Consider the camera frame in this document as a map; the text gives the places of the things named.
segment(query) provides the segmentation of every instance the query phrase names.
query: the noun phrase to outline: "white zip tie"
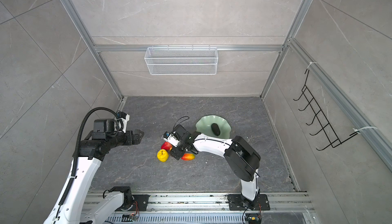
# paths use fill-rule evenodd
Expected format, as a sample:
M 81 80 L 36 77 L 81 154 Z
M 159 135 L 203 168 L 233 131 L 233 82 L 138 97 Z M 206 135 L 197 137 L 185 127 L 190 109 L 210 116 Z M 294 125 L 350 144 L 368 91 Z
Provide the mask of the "white zip tie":
M 377 127 L 374 127 L 374 126 L 365 126 L 365 127 L 360 128 L 360 129 L 355 129 L 355 128 L 353 128 L 353 130 L 354 130 L 355 132 L 358 132 L 358 131 L 363 130 L 363 129 L 378 129 L 378 128 L 377 128 Z
M 312 63 L 317 63 L 317 62 L 309 62 L 309 65 L 306 69 L 309 69 L 309 67 L 311 66 Z

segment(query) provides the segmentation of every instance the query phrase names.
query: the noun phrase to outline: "green bowl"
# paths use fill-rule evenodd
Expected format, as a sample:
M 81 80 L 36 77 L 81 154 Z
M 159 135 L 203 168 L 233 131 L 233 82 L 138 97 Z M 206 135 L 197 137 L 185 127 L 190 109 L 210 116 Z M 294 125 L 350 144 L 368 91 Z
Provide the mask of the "green bowl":
M 216 123 L 219 126 L 220 135 L 216 136 L 211 129 L 211 124 Z M 226 121 L 226 119 L 219 117 L 217 115 L 208 115 L 202 117 L 196 123 L 196 131 L 201 132 L 205 135 L 220 138 L 220 139 L 229 139 L 231 127 Z

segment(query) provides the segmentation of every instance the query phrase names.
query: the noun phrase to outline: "wire basket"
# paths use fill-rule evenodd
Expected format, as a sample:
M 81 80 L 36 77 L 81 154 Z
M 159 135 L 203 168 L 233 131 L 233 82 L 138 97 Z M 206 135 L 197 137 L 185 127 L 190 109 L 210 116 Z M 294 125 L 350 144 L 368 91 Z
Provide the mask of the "wire basket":
M 216 74 L 218 50 L 213 47 L 149 47 L 144 56 L 151 75 Z

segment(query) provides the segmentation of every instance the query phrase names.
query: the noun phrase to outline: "corrugated black hose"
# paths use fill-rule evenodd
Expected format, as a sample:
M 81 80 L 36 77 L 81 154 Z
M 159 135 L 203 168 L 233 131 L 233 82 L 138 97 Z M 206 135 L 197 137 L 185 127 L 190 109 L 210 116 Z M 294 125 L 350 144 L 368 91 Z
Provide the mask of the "corrugated black hose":
M 76 146 L 75 146 L 75 151 L 74 151 L 74 154 L 73 154 L 73 158 L 74 159 L 73 159 L 73 165 L 72 165 L 72 171 L 71 171 L 71 178 L 69 179 L 68 184 L 66 186 L 66 189 L 65 189 L 65 191 L 64 191 L 60 201 L 58 202 L 59 207 L 58 207 L 58 210 L 57 210 L 57 215 L 58 215 L 58 213 L 60 211 L 60 206 L 63 205 L 64 202 L 66 201 L 68 192 L 70 191 L 72 183 L 75 180 L 76 170 L 78 168 L 78 157 L 79 157 L 79 149 L 80 149 L 80 140 L 81 140 L 81 135 L 83 133 L 84 125 L 86 124 L 87 119 L 90 117 L 90 115 L 93 112 L 97 111 L 97 110 L 105 110 L 105 111 L 111 112 L 112 114 L 114 114 L 116 119 L 120 119 L 120 116 L 118 114 L 116 114 L 113 110 L 111 110 L 109 108 L 104 108 L 104 107 L 98 107 L 98 108 L 91 109 L 86 114 L 86 116 L 84 117 L 84 119 L 83 119 L 83 121 L 81 122 L 81 125 L 80 125 L 78 137 L 76 139 Z M 118 128 L 117 131 L 121 131 L 123 129 L 123 127 L 124 127 L 124 123 L 122 122 L 122 119 L 120 119 L 120 124 L 121 124 L 121 128 L 120 129 Z

